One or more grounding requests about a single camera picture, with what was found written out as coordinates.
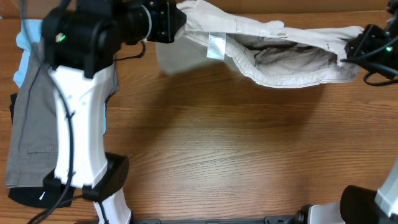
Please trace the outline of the beige shorts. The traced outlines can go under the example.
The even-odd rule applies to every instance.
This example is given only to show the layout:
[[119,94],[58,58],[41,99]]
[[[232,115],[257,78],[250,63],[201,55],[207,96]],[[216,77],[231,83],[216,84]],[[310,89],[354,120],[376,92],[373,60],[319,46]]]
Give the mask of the beige shorts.
[[358,76],[359,67],[345,62],[345,47],[361,27],[297,29],[235,16],[206,1],[185,1],[177,8],[187,15],[185,25],[173,43],[155,46],[168,75],[224,62],[271,88],[348,83]]

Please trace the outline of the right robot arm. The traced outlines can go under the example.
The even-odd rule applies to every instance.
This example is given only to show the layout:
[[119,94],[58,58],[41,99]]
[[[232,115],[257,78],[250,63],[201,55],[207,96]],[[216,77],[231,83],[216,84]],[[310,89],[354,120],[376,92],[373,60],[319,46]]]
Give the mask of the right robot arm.
[[[368,25],[362,34],[347,43],[348,58],[368,71],[363,78],[370,86],[397,83],[397,0],[389,1],[392,17],[385,29]],[[265,223],[397,223],[397,164],[377,191],[347,186],[338,203],[306,205],[294,216],[265,217]]]

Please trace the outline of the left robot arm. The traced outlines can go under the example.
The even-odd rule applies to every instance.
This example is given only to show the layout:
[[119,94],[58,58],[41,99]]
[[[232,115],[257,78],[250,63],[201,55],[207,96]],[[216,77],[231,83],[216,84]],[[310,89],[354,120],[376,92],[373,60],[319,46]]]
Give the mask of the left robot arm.
[[71,189],[94,203],[100,223],[133,223],[124,198],[129,160],[104,149],[105,103],[122,44],[172,43],[186,23],[175,1],[61,1],[44,18],[39,73],[53,88],[57,117],[57,165],[43,179],[68,204]]

